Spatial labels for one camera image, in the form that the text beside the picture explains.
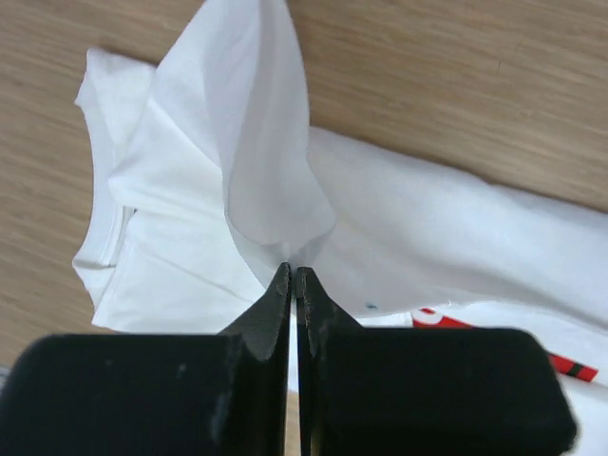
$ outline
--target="wooden surface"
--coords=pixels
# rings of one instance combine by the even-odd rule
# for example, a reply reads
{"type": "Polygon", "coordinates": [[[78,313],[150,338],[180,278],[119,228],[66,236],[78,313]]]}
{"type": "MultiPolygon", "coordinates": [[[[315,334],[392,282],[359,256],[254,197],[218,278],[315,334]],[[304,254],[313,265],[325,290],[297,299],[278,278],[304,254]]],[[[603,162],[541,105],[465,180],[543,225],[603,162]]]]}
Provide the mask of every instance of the wooden surface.
{"type": "MultiPolygon", "coordinates": [[[[158,62],[198,0],[0,2],[0,364],[91,331],[70,260],[91,164],[90,46],[158,62]]],[[[608,211],[608,3],[291,1],[313,122],[608,211]]]]}

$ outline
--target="white cloth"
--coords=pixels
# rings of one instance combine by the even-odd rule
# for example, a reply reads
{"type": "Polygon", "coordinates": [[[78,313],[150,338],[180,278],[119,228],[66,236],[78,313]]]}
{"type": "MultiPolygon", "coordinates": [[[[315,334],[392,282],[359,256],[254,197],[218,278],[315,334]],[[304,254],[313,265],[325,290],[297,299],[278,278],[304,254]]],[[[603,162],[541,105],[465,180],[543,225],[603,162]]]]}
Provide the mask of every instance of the white cloth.
{"type": "MultiPolygon", "coordinates": [[[[92,49],[77,104],[95,183],[74,267],[96,325],[214,333],[261,295],[250,268],[266,285],[289,259],[367,325],[448,305],[608,365],[608,216],[309,130],[282,0],[207,0],[158,68],[92,49]]],[[[576,454],[603,454],[605,391],[565,388],[576,454]]]]}

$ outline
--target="wooden table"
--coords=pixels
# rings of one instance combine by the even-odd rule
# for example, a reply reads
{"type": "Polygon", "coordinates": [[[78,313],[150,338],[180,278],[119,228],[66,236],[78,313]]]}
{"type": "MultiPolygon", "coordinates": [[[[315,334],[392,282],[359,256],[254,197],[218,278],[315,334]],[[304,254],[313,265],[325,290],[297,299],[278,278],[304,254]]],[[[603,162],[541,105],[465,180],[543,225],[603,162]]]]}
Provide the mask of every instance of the wooden table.
{"type": "MultiPolygon", "coordinates": [[[[43,334],[92,331],[70,266],[91,199],[85,124],[72,105],[86,49],[158,62],[198,7],[0,2],[0,364],[43,334]]],[[[292,0],[291,8],[315,124],[608,211],[606,2],[292,0]]]]}

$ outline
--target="wood grain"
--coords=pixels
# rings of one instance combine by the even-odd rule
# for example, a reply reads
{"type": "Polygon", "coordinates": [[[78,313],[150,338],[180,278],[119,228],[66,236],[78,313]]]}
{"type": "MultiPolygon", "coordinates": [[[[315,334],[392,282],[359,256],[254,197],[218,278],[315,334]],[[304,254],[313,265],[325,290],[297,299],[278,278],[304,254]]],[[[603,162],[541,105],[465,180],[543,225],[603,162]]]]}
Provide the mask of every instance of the wood grain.
{"type": "MultiPolygon", "coordinates": [[[[70,261],[90,211],[86,49],[158,62],[199,0],[0,2],[0,364],[89,332],[70,261]]],[[[608,3],[291,0],[312,118],[491,181],[608,211],[608,3]]],[[[289,453],[295,396],[290,398],[289,453]]]]}

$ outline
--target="white fabric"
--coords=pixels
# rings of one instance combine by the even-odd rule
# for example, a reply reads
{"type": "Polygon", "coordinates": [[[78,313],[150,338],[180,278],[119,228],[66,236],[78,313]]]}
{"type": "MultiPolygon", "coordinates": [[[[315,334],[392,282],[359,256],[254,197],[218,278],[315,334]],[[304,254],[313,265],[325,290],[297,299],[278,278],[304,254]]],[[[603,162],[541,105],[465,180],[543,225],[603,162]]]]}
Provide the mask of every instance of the white fabric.
{"type": "MultiPolygon", "coordinates": [[[[282,0],[207,0],[158,68],[92,49],[77,104],[95,183],[74,267],[96,325],[214,333],[261,295],[250,268],[266,285],[289,259],[366,325],[448,305],[608,365],[608,216],[309,130],[282,0]]],[[[605,391],[565,388],[576,454],[603,454],[605,391]]]]}

